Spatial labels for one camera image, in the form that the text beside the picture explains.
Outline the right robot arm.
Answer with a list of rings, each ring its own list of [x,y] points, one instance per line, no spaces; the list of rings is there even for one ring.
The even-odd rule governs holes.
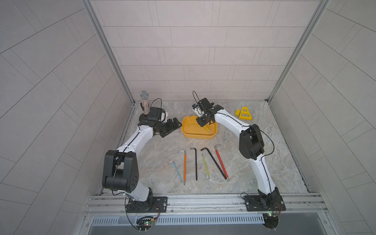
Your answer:
[[[211,122],[218,122],[239,136],[239,150],[243,157],[249,159],[258,183],[258,201],[261,209],[266,211],[286,210],[278,188],[274,184],[264,157],[264,141],[256,124],[249,125],[232,116],[222,106],[214,103],[193,105],[198,115],[196,121],[203,127]]]

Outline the red hex key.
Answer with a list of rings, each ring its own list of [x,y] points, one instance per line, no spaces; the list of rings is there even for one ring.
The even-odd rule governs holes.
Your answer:
[[[219,151],[218,151],[218,147],[221,146],[221,145],[222,145],[222,144],[217,144],[217,145],[215,145],[215,146],[214,146],[214,149],[215,149],[216,155],[217,155],[217,157],[218,157],[218,159],[219,159],[219,162],[220,162],[220,164],[221,164],[222,170],[223,170],[223,172],[224,172],[224,174],[225,174],[225,177],[226,177],[227,181],[230,181],[230,180],[229,180],[229,176],[228,176],[228,174],[227,174],[227,171],[226,171],[226,169],[225,169],[225,166],[224,166],[224,164],[223,164],[223,161],[222,161],[221,156],[220,156]]]

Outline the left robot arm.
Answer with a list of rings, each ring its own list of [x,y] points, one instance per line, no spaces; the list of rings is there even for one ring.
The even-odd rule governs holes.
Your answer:
[[[146,143],[156,134],[165,137],[182,127],[177,119],[167,121],[143,120],[138,129],[121,147],[109,150],[104,157],[102,186],[113,193],[123,191],[131,199],[141,203],[152,203],[152,189],[139,182],[139,168],[137,156]]]

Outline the green hex key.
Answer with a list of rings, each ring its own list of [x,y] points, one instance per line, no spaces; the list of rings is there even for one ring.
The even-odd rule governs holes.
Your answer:
[[[206,163],[206,159],[205,159],[205,156],[204,156],[203,153],[202,153],[202,159],[203,159],[206,174],[207,174],[207,179],[205,179],[205,180],[209,180],[210,179],[210,173],[209,173],[208,166],[207,166],[207,163]]]

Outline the large black hex key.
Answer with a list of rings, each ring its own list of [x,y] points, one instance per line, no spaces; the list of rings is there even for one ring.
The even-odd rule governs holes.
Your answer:
[[[224,177],[225,180],[227,180],[228,178],[226,177],[226,175],[224,174],[223,170],[221,169],[221,167],[219,166],[219,164],[217,163],[217,161],[215,160],[214,156],[212,155],[212,153],[210,152],[210,150],[207,148],[207,147],[204,147],[201,149],[201,152],[206,150],[208,152],[208,154],[210,155],[211,159],[213,160],[214,164],[216,165],[216,167],[218,168],[219,172],[221,173],[221,175]]]

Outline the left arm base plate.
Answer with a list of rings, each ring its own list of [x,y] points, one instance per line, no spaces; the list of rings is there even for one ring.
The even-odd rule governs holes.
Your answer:
[[[145,202],[138,202],[130,200],[125,204],[125,209],[128,213],[156,213],[166,212],[168,197],[153,197],[147,199]]]

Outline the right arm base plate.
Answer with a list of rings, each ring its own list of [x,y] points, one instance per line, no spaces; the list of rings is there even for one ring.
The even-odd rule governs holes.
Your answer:
[[[282,212],[286,210],[285,203],[281,195],[245,195],[242,196],[248,212],[275,211]]]

